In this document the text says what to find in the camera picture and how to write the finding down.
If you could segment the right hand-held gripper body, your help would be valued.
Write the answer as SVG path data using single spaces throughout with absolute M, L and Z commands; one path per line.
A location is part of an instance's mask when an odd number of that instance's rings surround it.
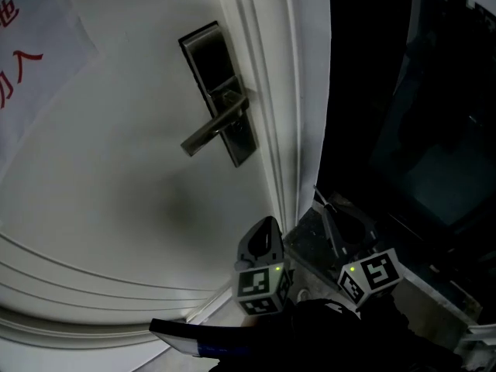
M 403 279 L 401 264 L 394 248 L 352 260 L 344 246 L 333 246 L 336 254 L 336 286 L 357 308 L 390 294 Z

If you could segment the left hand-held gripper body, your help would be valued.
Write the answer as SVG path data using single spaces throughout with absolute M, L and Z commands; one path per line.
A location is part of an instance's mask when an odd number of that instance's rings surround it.
M 293 284 L 290 260 L 255 261 L 238 257 L 233 274 L 233 298 L 248 316 L 283 312 Z

